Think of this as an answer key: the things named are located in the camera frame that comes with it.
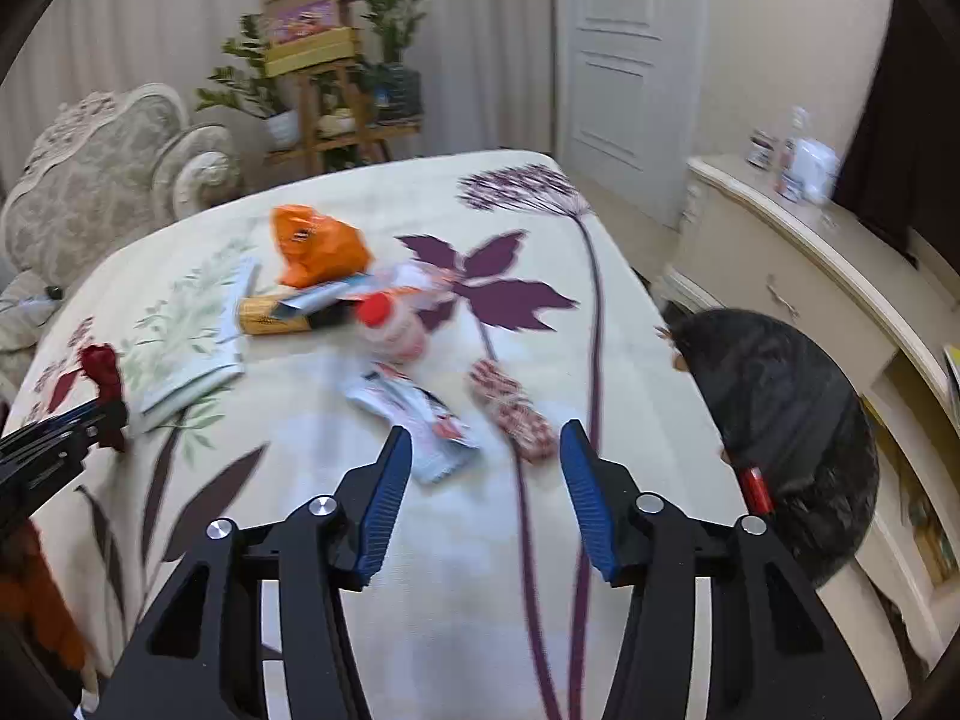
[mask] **dark flower pot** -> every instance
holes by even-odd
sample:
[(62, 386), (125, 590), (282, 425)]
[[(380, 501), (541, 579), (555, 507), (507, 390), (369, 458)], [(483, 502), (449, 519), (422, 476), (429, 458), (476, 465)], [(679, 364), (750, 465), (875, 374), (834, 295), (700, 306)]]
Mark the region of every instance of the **dark flower pot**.
[(419, 116), (424, 112), (419, 71), (405, 67), (400, 62), (380, 65), (373, 98), (378, 122), (396, 122)]

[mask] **dresser top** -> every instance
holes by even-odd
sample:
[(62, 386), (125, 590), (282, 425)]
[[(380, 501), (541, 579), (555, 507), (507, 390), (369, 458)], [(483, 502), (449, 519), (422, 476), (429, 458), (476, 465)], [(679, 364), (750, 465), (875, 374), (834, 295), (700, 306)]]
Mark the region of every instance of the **dresser top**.
[(950, 415), (943, 347), (960, 346), (960, 309), (926, 269), (916, 269), (834, 203), (794, 203), (774, 189), (774, 172), (737, 155), (692, 157), (688, 167), (803, 250), (901, 348)]

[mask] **beige curtain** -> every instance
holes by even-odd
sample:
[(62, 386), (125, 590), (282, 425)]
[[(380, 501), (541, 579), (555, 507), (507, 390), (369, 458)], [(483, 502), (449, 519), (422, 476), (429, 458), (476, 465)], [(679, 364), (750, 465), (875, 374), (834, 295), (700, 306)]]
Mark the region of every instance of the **beige curtain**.
[[(61, 103), (162, 81), (189, 105), (223, 61), (220, 42), (259, 0), (54, 0), (0, 84), (0, 175), (8, 187)], [(404, 60), (424, 75), (424, 133), (399, 155), (550, 148), (551, 0), (433, 0)], [(257, 119), (213, 109), (233, 131), (254, 186), (267, 146)]]

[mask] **black trash bag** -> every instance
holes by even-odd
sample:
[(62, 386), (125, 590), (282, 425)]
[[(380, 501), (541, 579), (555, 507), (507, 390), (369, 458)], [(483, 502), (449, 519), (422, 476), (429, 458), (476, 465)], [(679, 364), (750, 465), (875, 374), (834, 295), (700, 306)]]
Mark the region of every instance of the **black trash bag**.
[(880, 483), (847, 377), (810, 338), (764, 314), (718, 309), (670, 329), (734, 469), (760, 469), (776, 533), (824, 584), (863, 542)]

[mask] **potted plant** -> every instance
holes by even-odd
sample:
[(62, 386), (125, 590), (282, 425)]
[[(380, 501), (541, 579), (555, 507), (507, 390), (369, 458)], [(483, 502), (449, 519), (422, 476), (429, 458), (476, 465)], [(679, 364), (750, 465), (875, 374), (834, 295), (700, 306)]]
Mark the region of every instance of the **potted plant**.
[(383, 50), (383, 62), (373, 69), (378, 119), (406, 119), (422, 112), (419, 73), (402, 64), (403, 52), (414, 42), (416, 28), (426, 17), (427, 0), (363, 0), (363, 18), (373, 25)]
[(299, 140), (296, 111), (291, 111), (280, 98), (277, 80), (266, 73), (267, 42), (260, 34), (259, 17), (247, 14), (240, 19), (241, 38), (227, 38), (220, 50), (226, 55), (243, 59), (248, 65), (244, 71), (233, 65), (213, 69), (208, 80), (219, 84), (217, 89), (198, 89), (197, 110), (224, 105), (258, 119), (265, 119), (267, 131), (277, 151), (294, 148)]

